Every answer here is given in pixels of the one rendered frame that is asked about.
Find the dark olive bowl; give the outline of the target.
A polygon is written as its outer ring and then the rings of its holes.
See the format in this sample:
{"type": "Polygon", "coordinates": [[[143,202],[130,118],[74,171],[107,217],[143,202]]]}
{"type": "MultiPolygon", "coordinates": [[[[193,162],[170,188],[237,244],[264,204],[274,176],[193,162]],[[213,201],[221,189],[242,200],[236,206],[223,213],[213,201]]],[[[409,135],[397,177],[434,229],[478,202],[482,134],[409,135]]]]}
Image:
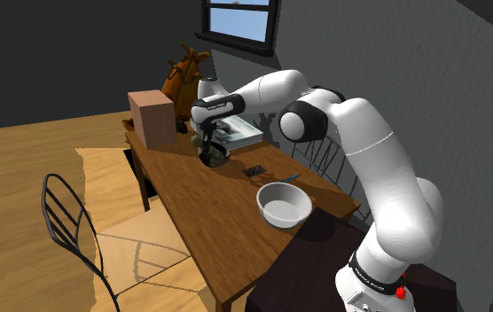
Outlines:
{"type": "Polygon", "coordinates": [[[231,158],[228,150],[217,142],[211,142],[208,149],[204,149],[203,145],[198,148],[200,161],[209,168],[219,168],[225,165],[231,158]]]}

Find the grey white book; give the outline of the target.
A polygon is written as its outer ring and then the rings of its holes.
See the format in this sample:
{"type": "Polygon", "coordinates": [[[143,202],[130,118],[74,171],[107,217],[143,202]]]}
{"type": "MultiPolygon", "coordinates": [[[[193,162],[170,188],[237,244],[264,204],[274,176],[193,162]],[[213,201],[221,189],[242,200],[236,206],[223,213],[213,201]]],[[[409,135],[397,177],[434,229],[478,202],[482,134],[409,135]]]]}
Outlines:
{"type": "Polygon", "coordinates": [[[263,133],[237,115],[226,117],[212,124],[211,141],[234,150],[262,141],[263,133]]]}

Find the pink brown box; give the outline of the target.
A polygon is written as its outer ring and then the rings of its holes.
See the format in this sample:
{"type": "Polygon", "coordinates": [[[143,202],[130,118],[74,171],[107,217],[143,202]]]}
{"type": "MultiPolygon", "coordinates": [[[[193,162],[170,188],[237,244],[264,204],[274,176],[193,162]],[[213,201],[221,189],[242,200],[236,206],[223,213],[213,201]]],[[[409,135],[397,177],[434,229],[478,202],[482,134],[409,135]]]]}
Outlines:
{"type": "Polygon", "coordinates": [[[176,141],[174,103],[160,90],[128,93],[134,129],[146,149],[176,141]]]}

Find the orange brown figure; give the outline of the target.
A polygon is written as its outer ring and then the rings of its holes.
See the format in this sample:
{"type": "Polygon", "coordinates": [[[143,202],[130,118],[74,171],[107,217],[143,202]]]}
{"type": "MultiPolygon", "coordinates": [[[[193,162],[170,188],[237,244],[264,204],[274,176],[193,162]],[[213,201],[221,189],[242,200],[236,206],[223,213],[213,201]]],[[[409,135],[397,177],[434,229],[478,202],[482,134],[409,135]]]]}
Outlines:
{"type": "Polygon", "coordinates": [[[161,92],[175,104],[176,120],[188,121],[191,118],[192,103],[198,98],[200,79],[204,78],[200,73],[199,63],[210,58],[211,54],[207,51],[197,53],[185,43],[179,44],[184,48],[185,54],[178,62],[168,59],[170,70],[161,92]]]}

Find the brown wooden table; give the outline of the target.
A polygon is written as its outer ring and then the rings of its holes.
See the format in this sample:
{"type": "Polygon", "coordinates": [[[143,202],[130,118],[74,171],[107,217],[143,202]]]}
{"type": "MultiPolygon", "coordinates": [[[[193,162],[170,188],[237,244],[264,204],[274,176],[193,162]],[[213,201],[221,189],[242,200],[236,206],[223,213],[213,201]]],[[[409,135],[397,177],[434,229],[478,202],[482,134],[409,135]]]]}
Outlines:
{"type": "Polygon", "coordinates": [[[137,133],[126,135],[137,177],[150,179],[171,220],[215,297],[216,312],[252,288],[294,235],[276,230],[263,219],[256,193],[266,183],[300,174],[293,185],[313,204],[348,220],[360,207],[355,199],[288,154],[262,141],[234,150],[220,168],[204,166],[188,135],[173,144],[148,150],[137,133]],[[247,177],[243,170],[266,169],[247,177]]]}

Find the white bowl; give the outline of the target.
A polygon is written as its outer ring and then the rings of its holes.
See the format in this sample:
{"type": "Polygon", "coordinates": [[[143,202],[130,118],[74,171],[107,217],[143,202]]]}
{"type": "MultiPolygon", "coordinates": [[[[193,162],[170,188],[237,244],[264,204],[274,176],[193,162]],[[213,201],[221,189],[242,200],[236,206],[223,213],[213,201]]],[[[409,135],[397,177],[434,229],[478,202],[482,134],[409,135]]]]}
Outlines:
{"type": "Polygon", "coordinates": [[[256,193],[262,218],[273,227],[288,230],[304,222],[312,212],[308,194],[289,183],[267,183],[256,193]]]}

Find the black framed window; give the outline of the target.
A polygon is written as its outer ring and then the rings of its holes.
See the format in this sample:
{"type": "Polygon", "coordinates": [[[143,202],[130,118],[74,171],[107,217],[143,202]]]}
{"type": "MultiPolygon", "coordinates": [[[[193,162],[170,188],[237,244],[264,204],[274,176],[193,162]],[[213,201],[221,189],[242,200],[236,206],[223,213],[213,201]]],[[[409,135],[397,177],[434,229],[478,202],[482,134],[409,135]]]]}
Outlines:
{"type": "Polygon", "coordinates": [[[204,41],[272,57],[280,0],[200,0],[204,41]]]}

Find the dark robot stand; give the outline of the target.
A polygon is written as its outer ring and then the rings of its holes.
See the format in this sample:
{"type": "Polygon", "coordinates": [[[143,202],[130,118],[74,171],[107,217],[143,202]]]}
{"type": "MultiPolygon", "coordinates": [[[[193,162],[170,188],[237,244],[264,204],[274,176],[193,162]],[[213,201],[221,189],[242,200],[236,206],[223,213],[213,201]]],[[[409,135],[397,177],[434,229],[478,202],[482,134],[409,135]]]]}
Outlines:
{"type": "MultiPolygon", "coordinates": [[[[247,296],[245,312],[346,312],[335,289],[365,234],[316,208],[247,296]]],[[[417,312],[464,312],[456,283],[423,264],[407,269],[417,312]]]]}

